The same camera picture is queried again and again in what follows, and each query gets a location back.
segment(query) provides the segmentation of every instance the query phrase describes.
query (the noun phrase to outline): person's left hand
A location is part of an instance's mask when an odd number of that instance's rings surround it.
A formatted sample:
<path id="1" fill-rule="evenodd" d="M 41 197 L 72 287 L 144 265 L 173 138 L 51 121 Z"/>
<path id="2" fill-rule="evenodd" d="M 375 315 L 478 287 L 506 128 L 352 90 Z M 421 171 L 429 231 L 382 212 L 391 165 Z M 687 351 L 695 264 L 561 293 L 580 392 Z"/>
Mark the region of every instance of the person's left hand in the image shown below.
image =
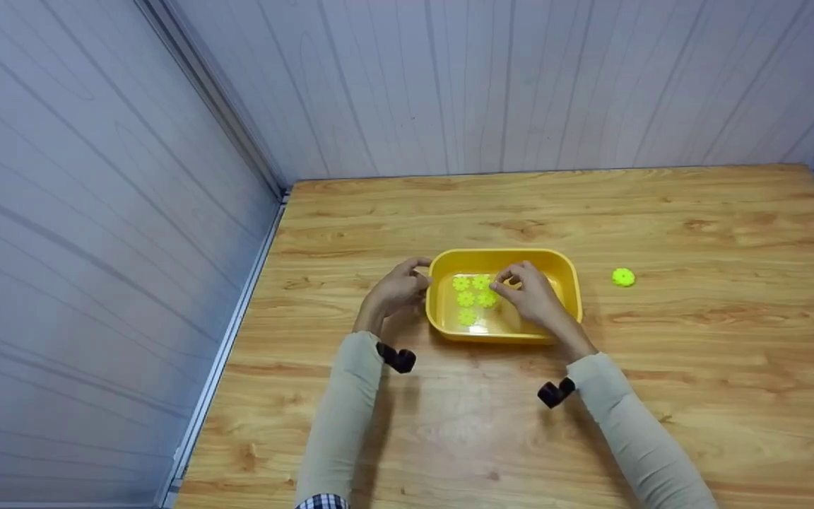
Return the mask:
<path id="1" fill-rule="evenodd" d="M 432 280 L 429 276 L 420 274 L 416 268 L 428 267 L 430 264 L 432 260 L 429 258 L 414 257 L 395 265 L 362 301 L 353 331 L 369 331 L 379 335 L 382 319 L 393 315 L 407 304 L 422 302 Z"/>
<path id="2" fill-rule="evenodd" d="M 419 303 L 426 297 L 429 276 L 416 271 L 417 267 L 428 267 L 432 260 L 423 257 L 408 258 L 395 265 L 379 283 L 372 287 L 366 300 L 380 307 L 385 316 L 393 315 L 401 306 Z"/>

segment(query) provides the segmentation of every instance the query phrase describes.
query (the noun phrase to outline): yellow plastic tray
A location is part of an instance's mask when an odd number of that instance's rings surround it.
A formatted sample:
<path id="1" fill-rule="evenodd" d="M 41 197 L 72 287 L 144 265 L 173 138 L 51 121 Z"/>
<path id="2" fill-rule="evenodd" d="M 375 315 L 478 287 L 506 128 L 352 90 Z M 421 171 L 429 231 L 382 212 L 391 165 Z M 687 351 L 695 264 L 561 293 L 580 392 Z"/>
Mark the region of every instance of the yellow plastic tray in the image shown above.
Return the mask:
<path id="1" fill-rule="evenodd" d="M 494 308 L 475 305 L 469 309 L 477 315 L 472 325 L 461 325 L 458 313 L 458 291 L 455 277 L 473 277 L 485 274 L 494 279 L 499 271 L 529 260 L 546 277 L 565 309 L 576 320 L 582 321 L 582 303 L 579 300 L 579 282 L 574 264 L 559 252 L 550 249 L 452 249 L 439 254 L 432 261 L 429 274 L 432 286 L 426 294 L 426 316 L 442 336 L 455 341 L 494 342 L 494 344 L 551 344 L 546 331 L 520 318 L 517 309 L 499 297 Z M 471 292 L 479 293 L 471 287 Z"/>

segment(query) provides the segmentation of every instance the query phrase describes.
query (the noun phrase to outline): wood grain tabletop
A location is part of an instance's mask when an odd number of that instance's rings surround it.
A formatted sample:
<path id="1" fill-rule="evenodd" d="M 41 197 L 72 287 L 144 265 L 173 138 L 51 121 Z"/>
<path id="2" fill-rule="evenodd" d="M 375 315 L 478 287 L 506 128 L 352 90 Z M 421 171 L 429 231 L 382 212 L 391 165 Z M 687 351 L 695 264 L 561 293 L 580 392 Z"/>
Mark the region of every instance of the wood grain tabletop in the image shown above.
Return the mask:
<path id="1" fill-rule="evenodd" d="M 814 179 L 802 165 L 304 181 L 288 202 L 177 507 L 293 506 L 329 367 L 396 263 L 546 247 L 575 264 L 584 326 L 723 507 L 814 507 Z M 611 271 L 629 267 L 621 288 Z M 420 312 L 385 370 L 353 507 L 627 507 L 571 397 L 536 399 L 549 347 L 453 344 Z"/>

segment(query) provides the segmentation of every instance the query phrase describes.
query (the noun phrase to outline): beige sleeve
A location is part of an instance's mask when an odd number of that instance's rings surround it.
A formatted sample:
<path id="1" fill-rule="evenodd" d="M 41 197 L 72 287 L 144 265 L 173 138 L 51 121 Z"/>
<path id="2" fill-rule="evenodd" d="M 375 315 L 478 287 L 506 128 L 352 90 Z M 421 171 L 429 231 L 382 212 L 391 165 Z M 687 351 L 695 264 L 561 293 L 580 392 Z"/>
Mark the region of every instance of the beige sleeve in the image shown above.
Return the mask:
<path id="1" fill-rule="evenodd" d="M 647 509 L 714 508 L 708 486 L 680 445 L 646 409 L 604 353 L 567 367 L 611 454 Z"/>
<path id="2" fill-rule="evenodd" d="M 371 332 L 353 332 L 338 348 L 307 439 L 295 506 L 319 493 L 350 497 L 353 470 L 382 376 L 382 357 L 375 350 L 378 341 Z"/>

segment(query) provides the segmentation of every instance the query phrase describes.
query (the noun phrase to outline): corrugated metal wall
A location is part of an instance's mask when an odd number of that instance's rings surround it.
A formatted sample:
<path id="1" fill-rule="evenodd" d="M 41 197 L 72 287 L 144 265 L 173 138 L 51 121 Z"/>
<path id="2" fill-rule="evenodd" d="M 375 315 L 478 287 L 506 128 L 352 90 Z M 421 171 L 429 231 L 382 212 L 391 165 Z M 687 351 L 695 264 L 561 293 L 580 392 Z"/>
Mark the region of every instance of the corrugated metal wall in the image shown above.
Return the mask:
<path id="1" fill-rule="evenodd" d="M 152 505 L 277 209 L 132 0 L 0 1 L 0 502 Z"/>
<path id="2" fill-rule="evenodd" d="M 814 165 L 814 0 L 172 4 L 287 183 Z"/>

